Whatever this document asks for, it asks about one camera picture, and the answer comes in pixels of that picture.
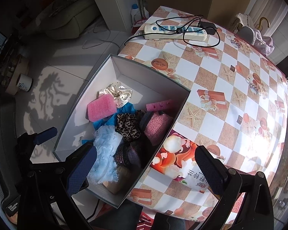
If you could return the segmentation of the light blue fluffy scrunchie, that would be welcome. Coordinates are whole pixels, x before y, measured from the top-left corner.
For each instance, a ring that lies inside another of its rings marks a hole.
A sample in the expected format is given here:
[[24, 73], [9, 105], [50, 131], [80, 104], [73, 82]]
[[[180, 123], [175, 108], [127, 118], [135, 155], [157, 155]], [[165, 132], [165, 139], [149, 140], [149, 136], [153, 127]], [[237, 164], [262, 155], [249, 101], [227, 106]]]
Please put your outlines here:
[[82, 144], [92, 143], [97, 150], [97, 159], [94, 162], [87, 178], [90, 183], [101, 184], [104, 182], [118, 181], [118, 165], [114, 155], [123, 136], [115, 131], [115, 126], [101, 126], [91, 140], [82, 139]]

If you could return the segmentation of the beige sock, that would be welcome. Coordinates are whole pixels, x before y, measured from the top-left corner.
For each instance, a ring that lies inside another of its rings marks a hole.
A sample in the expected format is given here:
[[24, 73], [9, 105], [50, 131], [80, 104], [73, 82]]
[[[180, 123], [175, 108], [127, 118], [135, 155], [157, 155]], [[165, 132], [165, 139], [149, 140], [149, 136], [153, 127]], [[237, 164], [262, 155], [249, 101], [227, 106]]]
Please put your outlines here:
[[131, 177], [131, 172], [123, 167], [123, 166], [118, 166], [117, 168], [118, 172], [118, 180], [115, 181], [106, 181], [103, 182], [102, 184], [113, 194], [117, 194], [129, 181], [129, 178]]

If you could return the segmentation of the purple knitted scrunchie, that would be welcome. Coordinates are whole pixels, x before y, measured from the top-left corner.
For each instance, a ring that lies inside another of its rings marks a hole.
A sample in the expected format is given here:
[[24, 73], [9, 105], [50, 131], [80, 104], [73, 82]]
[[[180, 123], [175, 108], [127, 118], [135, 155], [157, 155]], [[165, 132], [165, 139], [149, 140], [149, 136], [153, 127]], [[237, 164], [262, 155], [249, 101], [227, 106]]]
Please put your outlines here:
[[117, 165], [127, 169], [143, 168], [145, 166], [143, 156], [140, 153], [140, 144], [136, 141], [121, 143], [113, 158]]

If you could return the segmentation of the leopard print scrunchie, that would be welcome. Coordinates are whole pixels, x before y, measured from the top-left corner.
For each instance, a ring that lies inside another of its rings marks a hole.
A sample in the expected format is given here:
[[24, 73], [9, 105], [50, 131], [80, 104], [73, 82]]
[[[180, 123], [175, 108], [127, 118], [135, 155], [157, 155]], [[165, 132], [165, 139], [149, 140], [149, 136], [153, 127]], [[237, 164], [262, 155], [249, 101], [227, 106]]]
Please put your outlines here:
[[123, 136], [124, 141], [131, 142], [141, 136], [140, 121], [145, 113], [144, 110], [137, 110], [134, 114], [117, 114], [115, 131]]

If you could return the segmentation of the pink sponge block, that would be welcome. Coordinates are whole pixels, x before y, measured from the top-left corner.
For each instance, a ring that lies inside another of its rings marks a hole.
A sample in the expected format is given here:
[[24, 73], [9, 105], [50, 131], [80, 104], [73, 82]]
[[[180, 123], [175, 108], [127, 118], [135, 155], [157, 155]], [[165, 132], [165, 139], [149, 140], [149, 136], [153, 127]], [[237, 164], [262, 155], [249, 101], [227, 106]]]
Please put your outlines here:
[[99, 121], [117, 112], [116, 103], [110, 94], [104, 94], [87, 105], [88, 119]]

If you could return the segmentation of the blue glove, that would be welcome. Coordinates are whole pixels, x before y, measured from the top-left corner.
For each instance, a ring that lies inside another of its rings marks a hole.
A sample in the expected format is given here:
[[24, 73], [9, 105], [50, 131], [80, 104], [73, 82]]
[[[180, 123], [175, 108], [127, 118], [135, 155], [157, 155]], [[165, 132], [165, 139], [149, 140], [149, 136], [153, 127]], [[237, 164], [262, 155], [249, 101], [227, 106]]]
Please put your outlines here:
[[133, 104], [127, 102], [123, 107], [118, 108], [117, 112], [114, 113], [113, 115], [103, 118], [99, 121], [93, 122], [93, 127], [95, 130], [98, 130], [101, 126], [115, 126], [117, 115], [124, 114], [124, 113], [135, 114], [136, 110], [134, 109]]

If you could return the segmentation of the pink foam hair roller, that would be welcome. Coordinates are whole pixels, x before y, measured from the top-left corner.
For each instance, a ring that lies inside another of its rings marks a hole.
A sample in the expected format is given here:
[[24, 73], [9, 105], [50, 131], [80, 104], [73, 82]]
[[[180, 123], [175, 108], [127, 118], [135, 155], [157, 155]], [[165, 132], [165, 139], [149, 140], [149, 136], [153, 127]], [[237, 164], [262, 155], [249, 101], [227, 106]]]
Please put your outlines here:
[[150, 112], [172, 110], [175, 107], [176, 107], [176, 102], [171, 99], [146, 104], [146, 109], [147, 111], [150, 111]]

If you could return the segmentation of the white polka dot scrunchie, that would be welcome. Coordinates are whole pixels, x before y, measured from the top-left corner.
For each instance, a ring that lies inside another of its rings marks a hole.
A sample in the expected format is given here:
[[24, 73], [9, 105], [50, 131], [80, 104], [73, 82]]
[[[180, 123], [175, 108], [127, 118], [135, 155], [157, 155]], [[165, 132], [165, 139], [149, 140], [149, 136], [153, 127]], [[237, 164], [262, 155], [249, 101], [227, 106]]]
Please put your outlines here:
[[124, 87], [121, 82], [117, 81], [109, 85], [107, 88], [99, 90], [98, 98], [110, 94], [117, 108], [122, 108], [132, 98], [132, 90]]

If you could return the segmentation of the floral tissue pack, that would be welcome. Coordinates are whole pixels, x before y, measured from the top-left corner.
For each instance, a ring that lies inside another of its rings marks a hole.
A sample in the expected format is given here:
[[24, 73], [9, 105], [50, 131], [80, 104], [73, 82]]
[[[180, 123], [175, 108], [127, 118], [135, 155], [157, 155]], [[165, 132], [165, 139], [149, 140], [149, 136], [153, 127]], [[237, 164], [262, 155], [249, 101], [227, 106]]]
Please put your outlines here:
[[195, 161], [198, 145], [171, 130], [150, 167], [192, 190], [204, 193], [209, 185]]

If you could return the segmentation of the white mug on floor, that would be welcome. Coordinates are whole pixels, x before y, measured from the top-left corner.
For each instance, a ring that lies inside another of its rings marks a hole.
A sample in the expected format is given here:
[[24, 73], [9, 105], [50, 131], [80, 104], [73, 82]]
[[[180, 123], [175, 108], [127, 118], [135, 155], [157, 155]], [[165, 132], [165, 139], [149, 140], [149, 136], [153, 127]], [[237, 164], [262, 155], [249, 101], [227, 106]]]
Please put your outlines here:
[[21, 73], [17, 78], [16, 86], [18, 89], [25, 92], [29, 92], [33, 84], [33, 79], [23, 73]]

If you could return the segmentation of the checkered patterned tablecloth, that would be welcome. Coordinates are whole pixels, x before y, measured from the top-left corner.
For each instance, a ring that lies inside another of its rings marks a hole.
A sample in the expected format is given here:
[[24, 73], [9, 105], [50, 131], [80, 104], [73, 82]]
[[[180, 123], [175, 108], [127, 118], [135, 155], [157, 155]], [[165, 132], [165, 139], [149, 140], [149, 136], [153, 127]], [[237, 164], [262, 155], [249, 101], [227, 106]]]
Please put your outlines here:
[[[284, 148], [288, 83], [269, 60], [218, 27], [204, 42], [130, 41], [121, 56], [138, 61], [189, 88], [172, 130], [203, 145], [223, 164], [263, 172], [271, 183]], [[150, 166], [129, 200], [156, 212], [202, 222], [217, 198], [200, 193]]]

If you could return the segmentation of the grey cardboard storage box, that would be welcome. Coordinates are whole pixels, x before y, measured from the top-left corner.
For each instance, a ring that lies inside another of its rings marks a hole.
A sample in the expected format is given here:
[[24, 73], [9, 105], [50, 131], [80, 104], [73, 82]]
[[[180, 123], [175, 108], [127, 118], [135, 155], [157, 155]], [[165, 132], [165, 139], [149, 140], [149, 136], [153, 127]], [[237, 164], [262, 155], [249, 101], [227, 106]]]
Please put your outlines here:
[[[169, 77], [141, 63], [123, 57], [109, 55], [106, 60], [94, 67], [94, 74], [87, 86], [78, 94], [69, 116], [56, 140], [53, 150], [59, 161], [82, 146], [83, 140], [91, 140], [95, 129], [88, 120], [87, 105], [94, 101], [99, 90], [118, 81], [132, 90], [131, 104], [135, 110], [144, 111], [148, 103], [172, 100], [174, 109], [168, 113], [175, 122], [181, 113], [190, 90]], [[131, 167], [131, 175], [125, 179], [122, 188], [113, 194], [103, 184], [89, 183], [89, 190], [99, 199], [118, 208], [135, 187], [155, 154], [174, 125], [164, 126], [159, 144], [152, 144], [145, 133], [134, 140], [121, 143], [130, 149], [130, 154], [138, 163]]]

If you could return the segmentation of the pink clothes on chair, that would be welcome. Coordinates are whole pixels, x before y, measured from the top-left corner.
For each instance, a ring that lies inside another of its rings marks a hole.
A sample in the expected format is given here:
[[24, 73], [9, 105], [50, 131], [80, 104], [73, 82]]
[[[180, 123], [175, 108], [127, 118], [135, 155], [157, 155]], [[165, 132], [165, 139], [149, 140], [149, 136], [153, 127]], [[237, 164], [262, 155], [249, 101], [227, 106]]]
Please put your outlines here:
[[237, 35], [245, 42], [252, 45], [262, 55], [269, 56], [275, 49], [273, 39], [270, 36], [264, 36], [257, 30], [249, 15], [236, 14]]

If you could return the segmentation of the black power adapter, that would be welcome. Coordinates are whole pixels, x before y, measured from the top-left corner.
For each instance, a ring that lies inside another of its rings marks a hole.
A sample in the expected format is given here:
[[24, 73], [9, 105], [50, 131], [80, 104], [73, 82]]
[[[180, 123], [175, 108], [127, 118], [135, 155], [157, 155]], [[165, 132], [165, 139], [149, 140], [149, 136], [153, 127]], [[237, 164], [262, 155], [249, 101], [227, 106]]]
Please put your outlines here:
[[204, 29], [208, 35], [214, 35], [217, 32], [216, 25], [211, 22], [198, 22], [198, 27]]

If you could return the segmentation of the white power strip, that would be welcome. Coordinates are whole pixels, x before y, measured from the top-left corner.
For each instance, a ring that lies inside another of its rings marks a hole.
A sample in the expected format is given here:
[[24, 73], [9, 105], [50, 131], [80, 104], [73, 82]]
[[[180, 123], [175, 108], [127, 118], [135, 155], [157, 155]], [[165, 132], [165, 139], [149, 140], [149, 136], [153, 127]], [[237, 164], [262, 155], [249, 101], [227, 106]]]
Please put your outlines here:
[[196, 26], [158, 26], [153, 24], [145, 25], [143, 31], [145, 39], [184, 39], [202, 42], [208, 36], [205, 30]]

